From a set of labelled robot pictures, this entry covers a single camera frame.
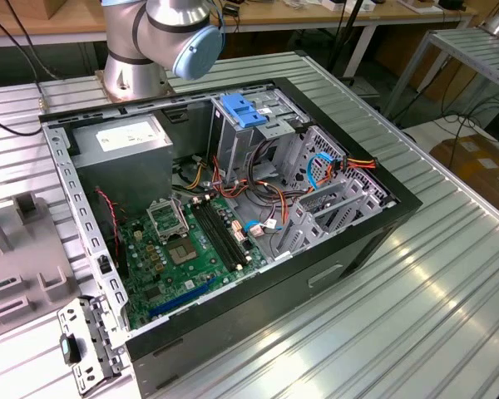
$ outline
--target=cardboard box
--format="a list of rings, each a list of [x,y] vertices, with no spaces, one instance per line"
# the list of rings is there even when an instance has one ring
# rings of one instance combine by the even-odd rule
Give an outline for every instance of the cardboard box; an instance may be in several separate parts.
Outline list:
[[[19,17],[50,19],[67,0],[10,0]],[[6,2],[0,0],[0,12],[11,13]]]
[[[455,140],[445,140],[431,155],[447,166]],[[482,135],[458,140],[452,172],[486,201],[499,209],[499,149]]]

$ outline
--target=yellow wire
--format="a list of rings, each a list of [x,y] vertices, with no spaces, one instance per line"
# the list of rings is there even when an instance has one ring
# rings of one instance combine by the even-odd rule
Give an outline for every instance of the yellow wire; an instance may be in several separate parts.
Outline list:
[[[187,185],[185,187],[186,189],[192,190],[192,189],[194,189],[200,183],[201,168],[202,168],[202,166],[200,164],[200,166],[198,166],[198,172],[196,173],[196,178],[194,179],[194,181],[192,182],[191,185]]]
[[[348,160],[358,164],[371,164],[373,162],[373,160],[354,160],[353,158],[348,158]]]

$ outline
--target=blue pcie slot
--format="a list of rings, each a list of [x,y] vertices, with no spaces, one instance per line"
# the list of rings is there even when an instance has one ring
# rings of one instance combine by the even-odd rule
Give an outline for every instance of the blue pcie slot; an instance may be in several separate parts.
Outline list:
[[[171,299],[167,303],[163,303],[159,306],[156,306],[152,310],[150,310],[148,313],[150,314],[150,318],[153,318],[154,316],[159,316],[162,313],[169,312],[173,308],[177,308],[180,306],[182,303],[189,302],[190,300],[194,298],[198,298],[200,295],[206,293],[209,291],[209,286],[215,281],[214,278],[212,278],[210,281],[207,283],[200,285],[198,288],[194,288],[192,291],[189,291],[188,293],[184,293],[180,295],[177,298]]]

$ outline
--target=metal frame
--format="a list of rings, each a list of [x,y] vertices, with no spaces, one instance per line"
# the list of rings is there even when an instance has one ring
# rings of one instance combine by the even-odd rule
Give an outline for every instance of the metal frame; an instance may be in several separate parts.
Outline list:
[[[499,86],[498,38],[491,36],[477,27],[473,29],[448,29],[445,31],[428,32],[423,37],[416,52],[394,87],[388,103],[383,109],[384,116],[388,117],[393,111],[403,90],[410,82],[413,73],[431,45],[442,50],[442,54],[435,61],[431,71],[425,76],[418,90],[421,90],[434,78],[437,70],[439,67],[442,67],[447,57],[456,58]]]
[[[499,212],[308,57],[289,52],[224,60],[199,81],[169,79],[184,93],[275,76],[288,76],[424,206],[369,268],[153,397],[271,397],[292,388],[306,397],[381,397],[382,387],[400,389],[395,397],[497,397]],[[51,95],[52,111],[108,102],[93,77],[43,83],[42,89]],[[37,107],[34,85],[0,88],[0,121],[32,130]],[[28,189],[47,199],[82,292],[96,295],[48,156],[41,136],[0,130],[0,202]],[[56,315],[48,314],[0,337],[1,397],[77,399],[58,334]],[[114,397],[138,397],[130,367],[96,395]]]

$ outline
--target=blue cap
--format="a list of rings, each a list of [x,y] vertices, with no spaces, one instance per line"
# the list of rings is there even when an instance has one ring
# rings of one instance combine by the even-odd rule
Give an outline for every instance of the blue cap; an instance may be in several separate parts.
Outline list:
[[[222,51],[222,35],[217,27],[201,28],[183,47],[175,59],[172,71],[192,81],[206,74]]]

